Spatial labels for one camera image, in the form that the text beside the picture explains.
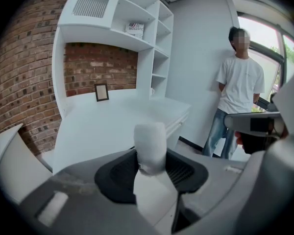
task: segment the white desk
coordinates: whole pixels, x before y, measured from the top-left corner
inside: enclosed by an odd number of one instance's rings
[[[163,122],[168,138],[186,120],[189,107],[169,98],[142,101],[137,97],[76,107],[61,122],[53,174],[69,165],[131,148],[134,127],[139,123]]]

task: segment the white wall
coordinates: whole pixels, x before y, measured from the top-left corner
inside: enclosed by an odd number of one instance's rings
[[[228,33],[233,26],[226,0],[179,0],[166,97],[192,105],[181,136],[204,146],[220,92],[215,81],[224,58],[234,54]]]

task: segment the window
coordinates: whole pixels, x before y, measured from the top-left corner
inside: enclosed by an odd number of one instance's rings
[[[280,64],[273,59],[258,53],[254,50],[248,50],[249,56],[254,59],[264,70],[265,77],[265,92],[260,94],[260,97],[269,101],[270,95],[277,92],[280,82]]]
[[[277,31],[263,23],[239,17],[240,28],[250,33],[250,40],[281,53]]]
[[[280,32],[268,25],[255,20],[238,17],[240,27],[247,30],[250,34],[250,40],[264,46],[264,50],[251,48],[248,50],[249,56],[254,59],[263,68],[265,77],[265,91],[260,94],[260,102],[253,105],[252,112],[263,112],[270,100],[270,95],[279,90],[281,78],[281,63],[270,56],[271,50],[281,54],[283,48],[279,44],[278,35]]]
[[[289,79],[294,75],[294,42],[287,36],[283,36],[283,40],[287,58],[286,81],[289,81]]]

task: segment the window frame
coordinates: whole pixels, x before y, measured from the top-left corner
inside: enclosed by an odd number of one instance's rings
[[[256,43],[254,41],[250,41],[249,49],[251,49],[255,52],[258,52],[260,54],[263,54],[263,55],[273,59],[274,61],[276,61],[280,64],[279,88],[281,88],[286,83],[286,73],[287,73],[287,56],[286,56],[287,54],[286,54],[286,47],[285,47],[285,42],[284,42],[283,36],[288,37],[293,42],[294,42],[294,38],[292,36],[290,36],[285,30],[283,30],[281,28],[281,26],[278,24],[273,24],[273,23],[270,23],[264,19],[255,17],[255,16],[247,14],[247,13],[239,12],[239,11],[237,11],[237,16],[253,20],[253,21],[258,22],[260,24],[264,24],[266,26],[273,28],[277,32],[278,40],[282,44],[281,51],[282,51],[283,55],[276,53],[275,51],[271,50],[270,48],[263,46],[259,43]],[[266,110],[268,108],[269,102],[266,99],[260,97],[259,100],[255,104]]]

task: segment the person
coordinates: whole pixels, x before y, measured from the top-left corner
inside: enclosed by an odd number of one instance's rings
[[[264,72],[262,67],[248,55],[249,34],[241,28],[232,27],[229,41],[235,55],[224,60],[217,81],[221,97],[211,130],[202,154],[212,157],[218,141],[225,137],[221,158],[231,159],[236,147],[234,131],[227,130],[223,119],[227,114],[250,113],[254,102],[264,92]]]

